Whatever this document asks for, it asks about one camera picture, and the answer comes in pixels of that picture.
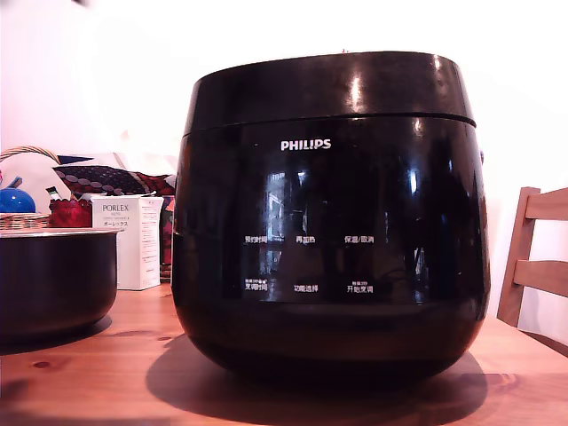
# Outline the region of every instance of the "chair slat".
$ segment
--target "chair slat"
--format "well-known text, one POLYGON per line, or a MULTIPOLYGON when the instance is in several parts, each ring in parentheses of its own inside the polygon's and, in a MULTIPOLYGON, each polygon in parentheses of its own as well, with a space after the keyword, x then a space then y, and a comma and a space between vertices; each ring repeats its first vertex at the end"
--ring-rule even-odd
POLYGON ((514 282, 568 297, 568 262, 517 260, 514 282))
POLYGON ((530 195, 526 205, 525 217, 568 220, 568 188, 530 195))

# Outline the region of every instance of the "chair backrest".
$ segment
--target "chair backrest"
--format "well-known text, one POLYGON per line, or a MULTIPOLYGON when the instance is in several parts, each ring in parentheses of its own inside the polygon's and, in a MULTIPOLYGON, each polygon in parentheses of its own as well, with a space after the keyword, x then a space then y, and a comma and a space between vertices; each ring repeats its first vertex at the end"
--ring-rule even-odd
POLYGON ((568 262, 529 261, 536 219, 568 221, 568 188, 550 193, 521 188, 497 311, 497 318, 513 327, 518 325, 525 287, 568 297, 568 262))

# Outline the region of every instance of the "philips logo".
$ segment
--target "philips logo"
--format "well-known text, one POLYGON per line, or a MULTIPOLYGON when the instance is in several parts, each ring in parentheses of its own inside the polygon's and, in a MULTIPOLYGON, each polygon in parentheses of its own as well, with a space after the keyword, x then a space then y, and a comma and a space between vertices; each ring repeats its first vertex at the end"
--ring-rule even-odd
POLYGON ((301 151, 305 149, 329 149, 331 139, 304 139, 304 140, 283 140, 280 142, 280 150, 301 151))

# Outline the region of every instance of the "cooking pot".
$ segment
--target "cooking pot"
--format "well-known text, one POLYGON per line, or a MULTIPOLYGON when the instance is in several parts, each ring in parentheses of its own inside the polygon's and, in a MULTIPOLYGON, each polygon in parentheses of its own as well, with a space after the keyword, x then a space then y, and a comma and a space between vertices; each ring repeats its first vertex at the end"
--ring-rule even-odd
POLYGON ((194 344, 250 375, 451 366, 489 294, 476 123, 459 68, 379 51, 203 77, 177 174, 172 291, 194 344))
POLYGON ((116 234, 0 231, 0 343, 49 338, 102 319, 116 297, 116 234))

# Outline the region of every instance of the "handle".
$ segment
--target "handle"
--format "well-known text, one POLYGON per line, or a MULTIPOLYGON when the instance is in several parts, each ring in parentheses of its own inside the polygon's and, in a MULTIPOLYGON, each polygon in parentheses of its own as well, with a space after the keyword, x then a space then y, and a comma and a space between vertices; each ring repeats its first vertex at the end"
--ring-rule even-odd
POLYGON ((38 148, 37 146, 17 146, 15 148, 6 149, 0 154, 0 162, 16 154, 24 154, 24 153, 45 155, 46 157, 49 157, 52 160, 54 160, 57 164, 61 164, 61 162, 59 161, 59 157, 56 154, 51 152, 49 149, 38 148))

